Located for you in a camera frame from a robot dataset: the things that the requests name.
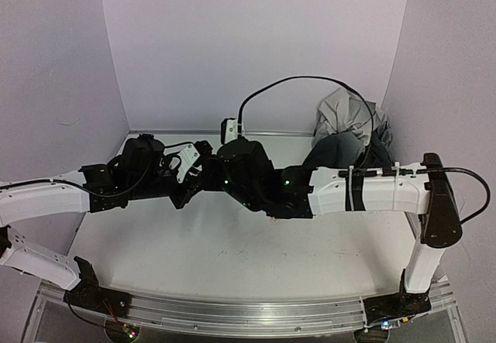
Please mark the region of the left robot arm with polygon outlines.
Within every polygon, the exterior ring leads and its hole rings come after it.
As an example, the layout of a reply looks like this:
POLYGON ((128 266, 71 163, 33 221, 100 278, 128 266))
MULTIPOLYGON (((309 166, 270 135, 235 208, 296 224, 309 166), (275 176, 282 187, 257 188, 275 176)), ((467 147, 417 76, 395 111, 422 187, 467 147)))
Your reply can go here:
POLYGON ((95 310, 104 291, 85 279, 84 260, 62 252, 69 231, 86 214, 126 208, 130 201, 168 197, 182 208, 199 187, 206 141, 165 146, 152 135, 128 139, 107 163, 86 165, 54 177, 1 185, 1 264, 36 276, 95 310))

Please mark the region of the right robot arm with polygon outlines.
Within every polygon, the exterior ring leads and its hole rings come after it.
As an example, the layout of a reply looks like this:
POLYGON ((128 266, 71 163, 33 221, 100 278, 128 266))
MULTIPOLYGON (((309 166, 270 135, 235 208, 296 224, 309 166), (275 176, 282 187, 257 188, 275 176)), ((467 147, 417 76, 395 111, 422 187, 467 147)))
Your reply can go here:
POLYGON ((417 214, 420 232, 404 271, 406 293, 420 294, 445 250, 462 237, 453 189, 435 153, 407 166, 333 169, 309 165, 274 168, 260 142, 235 139, 201 162, 205 191, 222 191, 252 212, 276 219, 341 212, 417 214))

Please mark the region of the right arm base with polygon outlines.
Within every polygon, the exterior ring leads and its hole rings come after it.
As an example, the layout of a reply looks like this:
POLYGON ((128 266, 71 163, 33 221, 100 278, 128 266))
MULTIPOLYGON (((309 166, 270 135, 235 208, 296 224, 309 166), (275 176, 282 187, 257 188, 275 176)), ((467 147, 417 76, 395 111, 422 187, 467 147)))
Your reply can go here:
POLYGON ((406 291, 405 274, 406 270, 404 269, 398 292, 367 297, 362 301, 364 328, 382 328, 385 322, 402 321, 404 318, 410 320, 420 314, 430 312, 432 305, 429 291, 432 281, 429 281, 425 292, 409 293, 406 291))

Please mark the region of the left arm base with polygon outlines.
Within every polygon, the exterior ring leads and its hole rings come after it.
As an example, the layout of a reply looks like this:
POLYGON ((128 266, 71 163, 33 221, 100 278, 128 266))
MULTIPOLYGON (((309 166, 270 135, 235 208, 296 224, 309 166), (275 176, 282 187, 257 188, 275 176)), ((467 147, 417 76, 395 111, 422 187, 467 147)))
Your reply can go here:
POLYGON ((74 257, 74 261, 79 267, 79 281, 73 289, 65 291, 64 302, 71 307, 80 307, 117 318, 128 317, 131 294, 101 286, 89 261, 78 256, 74 257))

